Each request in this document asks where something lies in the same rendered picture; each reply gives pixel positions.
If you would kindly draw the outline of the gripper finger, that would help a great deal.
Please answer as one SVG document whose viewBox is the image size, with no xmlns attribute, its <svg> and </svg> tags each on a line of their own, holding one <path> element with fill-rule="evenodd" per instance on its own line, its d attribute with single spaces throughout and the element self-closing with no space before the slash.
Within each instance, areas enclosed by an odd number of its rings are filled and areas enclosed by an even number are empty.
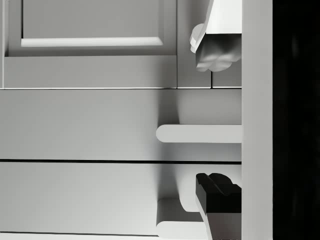
<svg viewBox="0 0 320 240">
<path fill-rule="evenodd" d="M 199 72 L 220 72 L 242 58 L 242 0 L 209 0 L 204 23 L 190 35 Z"/>
<path fill-rule="evenodd" d="M 208 240 L 242 240 L 242 189 L 221 173 L 198 173 L 196 204 Z"/>
</svg>

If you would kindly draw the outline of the white cabinet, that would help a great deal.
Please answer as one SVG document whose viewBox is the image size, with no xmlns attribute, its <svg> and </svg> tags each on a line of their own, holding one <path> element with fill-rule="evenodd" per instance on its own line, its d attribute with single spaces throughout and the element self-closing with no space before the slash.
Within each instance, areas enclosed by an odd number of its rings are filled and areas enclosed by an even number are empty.
<svg viewBox="0 0 320 240">
<path fill-rule="evenodd" d="M 242 186 L 241 59 L 209 0 L 0 0 L 0 236 L 208 239 L 196 175 Z"/>
</svg>

